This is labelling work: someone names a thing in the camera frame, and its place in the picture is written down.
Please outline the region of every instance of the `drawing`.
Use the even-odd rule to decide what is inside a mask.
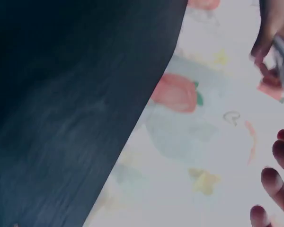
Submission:
[[[223,115],[223,119],[234,126],[237,126],[238,119],[241,117],[240,113],[237,111],[229,111]]]
[[[181,75],[165,73],[151,99],[176,112],[192,113],[197,105],[203,106],[203,98],[196,90],[198,85]]]
[[[213,175],[205,170],[190,168],[189,175],[195,179],[194,192],[201,192],[204,195],[212,195],[216,183],[221,181],[219,176]]]
[[[195,9],[214,10],[220,5],[220,0],[188,0],[187,6]]]
[[[220,50],[219,52],[215,53],[214,55],[214,64],[226,66],[228,63],[228,56],[225,50]]]
[[[257,134],[256,134],[254,127],[252,126],[250,122],[245,121],[245,127],[248,129],[249,134],[253,139],[252,147],[250,149],[250,156],[247,162],[247,164],[249,165],[256,155]]]

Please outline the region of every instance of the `fingernail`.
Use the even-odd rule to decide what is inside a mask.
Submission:
[[[267,227],[270,225],[270,220],[268,219],[268,215],[265,212],[264,217],[263,217],[263,226]]]
[[[282,188],[282,186],[283,186],[283,180],[278,174],[277,176],[275,176],[275,190],[279,191]]]

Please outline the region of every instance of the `watercolor painting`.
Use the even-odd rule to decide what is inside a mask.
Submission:
[[[190,168],[188,173],[195,180],[193,191],[201,192],[206,196],[212,195],[214,185],[221,181],[219,176],[211,174],[205,170]]]
[[[218,8],[219,4],[220,0],[188,0],[187,6],[210,11]]]
[[[152,101],[180,113],[192,113],[203,106],[203,98],[196,90],[198,82],[173,73],[164,73],[151,95]]]
[[[249,121],[245,121],[245,126],[248,129],[250,136],[252,137],[252,147],[250,149],[250,156],[247,162],[247,164],[249,165],[256,155],[257,134],[254,127]]]

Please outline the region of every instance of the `orange mark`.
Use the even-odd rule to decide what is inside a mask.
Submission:
[[[219,7],[221,0],[188,0],[188,6],[203,9],[203,10],[214,10]]]
[[[255,158],[256,155],[256,144],[257,144],[257,134],[256,131],[254,129],[254,127],[252,126],[252,124],[248,121],[245,121],[245,127],[248,129],[250,136],[253,139],[253,144],[252,147],[250,149],[250,156],[247,162],[247,165],[250,164],[250,162]]]
[[[257,89],[277,101],[280,101],[283,98],[283,89],[281,87],[269,86],[261,81]]]
[[[181,75],[165,73],[151,99],[174,111],[191,113],[197,104],[195,84]]]

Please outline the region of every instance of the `green leaf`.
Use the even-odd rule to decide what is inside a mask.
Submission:
[[[202,95],[197,91],[197,104],[200,106],[203,106],[203,97]]]

